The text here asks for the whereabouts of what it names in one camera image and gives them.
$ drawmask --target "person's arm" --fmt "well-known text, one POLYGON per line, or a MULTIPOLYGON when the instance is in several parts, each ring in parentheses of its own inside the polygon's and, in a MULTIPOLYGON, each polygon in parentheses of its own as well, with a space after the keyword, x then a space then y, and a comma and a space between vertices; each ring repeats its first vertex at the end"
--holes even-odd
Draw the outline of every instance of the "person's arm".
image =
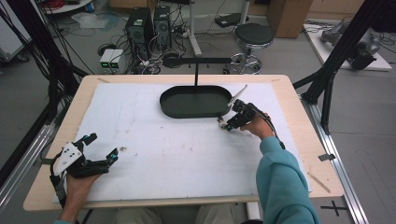
POLYGON ((309 200, 304 175, 295 157, 282 149, 278 139, 265 122, 257 117, 241 127, 262 140, 256 182, 264 223, 319 223, 318 215, 309 200))
POLYGON ((86 178, 75 179, 71 175, 67 176, 67 196, 64 210, 54 224, 75 223, 79 210, 85 203, 93 182, 99 177, 94 175, 86 178))

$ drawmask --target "wooden table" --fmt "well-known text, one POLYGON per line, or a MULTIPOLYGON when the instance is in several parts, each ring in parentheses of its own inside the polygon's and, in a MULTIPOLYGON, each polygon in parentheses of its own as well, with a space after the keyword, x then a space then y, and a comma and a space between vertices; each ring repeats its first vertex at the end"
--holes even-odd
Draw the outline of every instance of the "wooden table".
MULTIPOLYGON (((192 83, 192 75, 158 75, 158 76, 88 76, 84 77, 78 92, 70 105, 64 121, 55 136, 48 159, 52 159, 66 142, 76 138, 78 126, 84 118, 91 103, 96 86, 99 83, 192 83)), ((344 194, 343 187, 329 161, 320 161, 318 156, 325 154, 324 148, 306 115, 305 110, 292 87, 290 80, 282 75, 240 76, 240 75, 201 75, 199 83, 271 83, 277 100, 283 111, 290 133, 303 161, 311 185, 311 198, 337 197, 344 194)), ((27 211, 61 209, 59 204, 53 203, 54 190, 49 180, 50 168, 42 165, 29 191, 23 207, 27 211)), ((244 197, 210 197, 170 200, 138 200, 121 202, 86 203, 87 208, 97 207, 125 207, 152 206, 172 204, 203 204, 203 203, 233 203, 257 202, 257 195, 244 197)))

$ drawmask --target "gray floor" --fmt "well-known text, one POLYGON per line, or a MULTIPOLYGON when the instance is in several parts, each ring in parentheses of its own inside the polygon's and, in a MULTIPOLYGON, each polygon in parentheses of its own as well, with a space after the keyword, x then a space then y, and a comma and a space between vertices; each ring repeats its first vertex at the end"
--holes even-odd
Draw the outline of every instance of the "gray floor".
MULTIPOLYGON (((101 74, 100 56, 97 48, 108 43, 111 36, 121 35, 123 20, 114 20, 114 27, 101 30, 79 30, 75 24, 66 25, 71 20, 65 14, 60 18, 61 26, 70 28, 72 33, 66 39, 73 46, 82 60, 95 74, 101 74)), ((265 18, 251 18, 262 24, 265 18)), ((197 30, 207 30, 211 18, 197 19, 197 30)), ((216 24, 213 30, 221 30, 216 24)), ((204 57, 230 57, 239 48, 232 35, 198 37, 204 57)), ((187 47, 186 57, 192 56, 191 47, 187 47)), ((381 56, 394 67, 396 56, 385 49, 379 51, 381 56)), ((85 66, 72 53, 73 62, 82 69, 85 66)), ((262 74, 284 74, 292 82, 311 75, 321 67, 305 34, 296 39, 276 38, 274 44, 268 48, 256 51, 264 62, 262 74)), ((200 74, 221 74, 222 65, 200 67, 200 74)), ((13 149, 31 127, 39 113, 47 103, 48 82, 44 79, 35 63, 12 62, 0 68, 0 165, 3 166, 13 149)), ((183 65, 178 69, 162 68, 161 74, 193 74, 194 68, 183 65)), ((396 74, 376 71, 339 70, 333 87, 332 109, 330 114, 330 131, 332 139, 341 155, 349 178, 356 190, 364 212, 371 223, 396 223, 396 74)), ((306 87, 297 90, 306 91, 306 87)), ((22 204, 26 194, 38 171, 32 167, 28 176, 22 181, 0 214, 0 223, 51 223, 59 215, 56 212, 25 212, 22 204)), ((323 223, 350 223, 348 211, 340 210, 339 216, 332 209, 321 206, 345 207, 343 198, 313 200, 323 223)), ((193 207, 185 208, 182 214, 188 214, 193 207)), ((237 205, 238 220, 241 222, 246 216, 243 205, 237 205)), ((88 223, 109 223, 116 213, 116 209, 98 209, 92 213, 88 223)))

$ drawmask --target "gray stool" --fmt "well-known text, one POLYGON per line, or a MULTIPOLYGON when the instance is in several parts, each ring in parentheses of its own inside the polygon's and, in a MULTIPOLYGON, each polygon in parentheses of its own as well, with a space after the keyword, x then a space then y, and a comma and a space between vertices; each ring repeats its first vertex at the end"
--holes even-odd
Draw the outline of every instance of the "gray stool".
POLYGON ((246 51, 231 57, 231 69, 239 74, 259 74, 262 61, 252 55, 252 52, 254 49, 268 48, 273 43, 274 34, 271 28, 257 23, 246 23, 236 27, 234 37, 246 51))

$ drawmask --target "teal sleeve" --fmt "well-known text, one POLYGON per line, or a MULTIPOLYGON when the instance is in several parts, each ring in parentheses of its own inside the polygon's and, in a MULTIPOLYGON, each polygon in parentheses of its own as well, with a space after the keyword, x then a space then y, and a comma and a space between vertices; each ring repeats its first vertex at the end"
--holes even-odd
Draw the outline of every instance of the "teal sleeve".
POLYGON ((61 221, 61 220, 55 220, 53 224, 73 224, 72 222, 66 222, 66 221, 61 221))
POLYGON ((260 151, 256 182, 263 223, 320 223, 296 158, 275 137, 264 138, 260 151))

